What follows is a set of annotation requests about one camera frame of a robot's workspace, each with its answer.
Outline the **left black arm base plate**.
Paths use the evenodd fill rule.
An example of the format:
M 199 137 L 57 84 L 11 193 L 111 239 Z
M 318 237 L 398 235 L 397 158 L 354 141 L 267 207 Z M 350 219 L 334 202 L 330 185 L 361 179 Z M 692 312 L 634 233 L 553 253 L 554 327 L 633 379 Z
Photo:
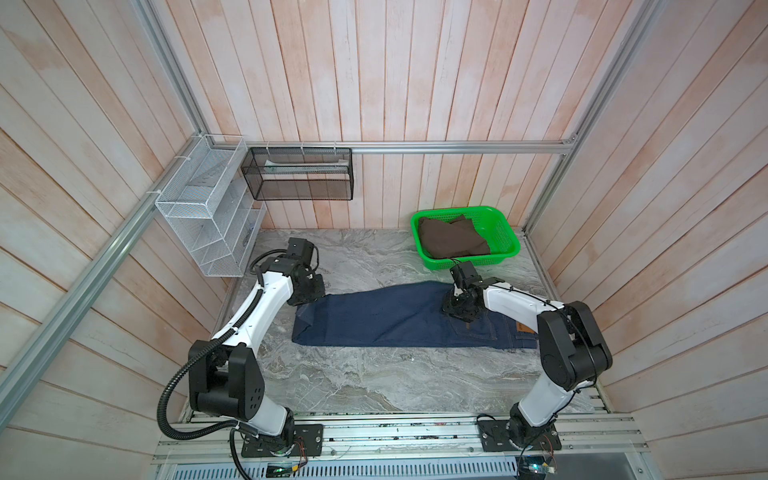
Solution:
M 241 448 L 244 458 L 298 458 L 319 456 L 322 452 L 324 426 L 320 423 L 299 424 L 278 436 L 259 434 L 246 436 Z

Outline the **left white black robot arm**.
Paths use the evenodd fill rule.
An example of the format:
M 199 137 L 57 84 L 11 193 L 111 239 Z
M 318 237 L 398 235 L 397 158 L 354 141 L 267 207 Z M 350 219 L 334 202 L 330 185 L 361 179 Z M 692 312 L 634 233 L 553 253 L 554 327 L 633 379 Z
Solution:
M 232 318 L 209 341 L 195 342 L 189 357 L 209 352 L 190 367 L 189 403 L 196 412 L 234 419 L 236 429 L 279 449 L 294 443 L 293 414 L 266 395 L 257 353 L 279 310 L 325 295 L 312 258 L 275 250 L 253 263 L 255 284 Z

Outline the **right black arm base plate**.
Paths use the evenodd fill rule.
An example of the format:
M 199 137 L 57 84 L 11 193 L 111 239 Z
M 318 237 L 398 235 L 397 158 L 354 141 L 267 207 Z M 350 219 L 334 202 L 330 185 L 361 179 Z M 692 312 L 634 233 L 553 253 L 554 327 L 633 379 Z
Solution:
M 522 418 L 498 420 L 479 414 L 476 426 L 484 452 L 559 451 L 562 443 L 553 422 L 539 427 L 529 426 Z

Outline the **dark blue denim jeans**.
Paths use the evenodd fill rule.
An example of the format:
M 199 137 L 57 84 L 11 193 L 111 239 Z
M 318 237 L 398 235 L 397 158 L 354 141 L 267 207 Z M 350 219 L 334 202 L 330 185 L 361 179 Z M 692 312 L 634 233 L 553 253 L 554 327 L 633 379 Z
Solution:
M 537 336 L 500 313 L 471 323 L 441 310 L 451 290 L 435 281 L 326 295 L 297 308 L 292 341 L 304 346 L 536 349 Z

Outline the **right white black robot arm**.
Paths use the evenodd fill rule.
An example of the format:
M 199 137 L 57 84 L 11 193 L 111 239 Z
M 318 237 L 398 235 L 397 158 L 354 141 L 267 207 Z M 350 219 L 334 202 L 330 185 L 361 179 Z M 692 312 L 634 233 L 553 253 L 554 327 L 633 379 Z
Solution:
M 524 450 L 549 431 L 577 391 L 589 388 L 613 365 L 612 353 L 583 302 L 562 303 L 519 290 L 495 277 L 482 278 L 469 262 L 450 270 L 453 290 L 442 311 L 466 323 L 482 313 L 502 314 L 538 334 L 543 373 L 510 410 L 507 432 Z

